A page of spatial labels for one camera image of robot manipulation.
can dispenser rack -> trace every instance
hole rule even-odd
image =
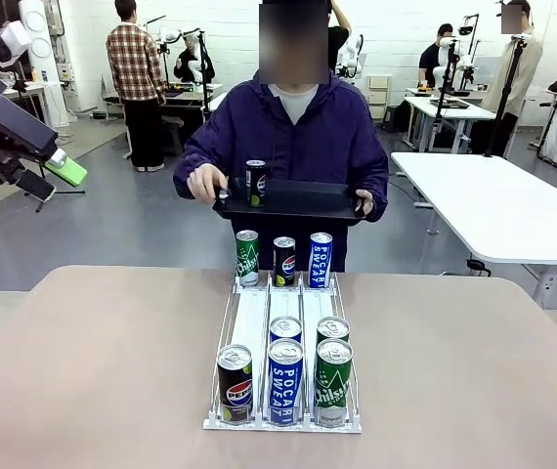
[[[326,428],[316,423],[314,409],[314,366],[318,322],[322,318],[337,316],[346,319],[337,275],[333,275],[329,288],[309,288],[306,275],[297,276],[293,287],[274,287],[272,277],[267,281],[260,275],[258,286],[243,287],[235,277],[229,292],[220,341],[216,353],[216,364],[211,380],[209,412],[203,422],[207,430],[249,430],[277,432],[320,432],[353,433],[362,432],[359,408],[359,380],[353,357],[353,369],[346,399],[346,418],[339,427]],[[268,397],[270,379],[268,373],[268,348],[270,343],[270,323],[281,316],[292,316],[302,322],[302,345],[304,349],[303,379],[300,383],[297,421],[294,425],[279,427],[270,423]],[[220,350],[230,344],[240,344],[252,353],[253,407],[250,421],[234,425],[222,418],[218,389],[217,358]]]

shoe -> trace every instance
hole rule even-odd
[[[159,166],[133,166],[136,171],[140,173],[154,173],[160,169],[165,168],[165,164],[161,163]]]

plaid shirt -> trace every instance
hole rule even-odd
[[[165,93],[154,41],[135,24],[124,22],[109,34],[107,55],[120,100],[147,101]]]

black shirt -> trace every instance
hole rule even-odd
[[[419,67],[420,69],[426,68],[426,79],[428,80],[428,86],[431,88],[435,88],[435,75],[433,75],[433,69],[438,66],[440,66],[439,46],[437,44],[431,44],[419,59]]]
[[[337,55],[350,36],[350,31],[342,26],[334,26],[328,29],[328,67],[335,73],[337,68]]]
[[[216,72],[213,69],[213,63],[211,62],[211,59],[209,59],[209,54],[206,54],[205,57],[207,59],[207,62],[205,63],[205,74],[207,75],[207,83],[211,83],[211,80],[216,76]],[[193,83],[193,73],[188,67],[188,63],[190,61],[195,61],[196,57],[194,57],[193,54],[186,49],[179,55],[179,59],[181,59],[181,68],[177,68],[176,66],[174,66],[174,76],[176,76],[177,78],[181,78],[181,81],[183,83]]]

white brick wall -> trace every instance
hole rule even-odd
[[[139,22],[167,15],[152,25],[173,29],[202,27],[216,68],[216,82],[233,87],[248,79],[258,64],[259,0],[137,0]],[[480,13],[477,38],[483,40],[478,55],[499,56],[506,36],[500,35],[497,6],[486,0],[446,0],[434,9],[432,0],[383,2],[380,0],[338,0],[353,30],[365,37],[365,74],[393,75],[393,104],[402,99],[404,89],[414,86],[422,51],[435,39],[440,24],[459,26],[464,15]],[[544,55],[530,96],[543,99],[543,89],[557,79],[557,1],[533,0],[536,28],[545,36]],[[113,0],[60,0],[64,14],[70,59],[77,78],[83,108],[100,106],[101,75],[109,77],[105,40],[118,24]],[[171,47],[170,70],[183,50],[183,43]],[[545,109],[529,105],[525,124],[541,124]]]

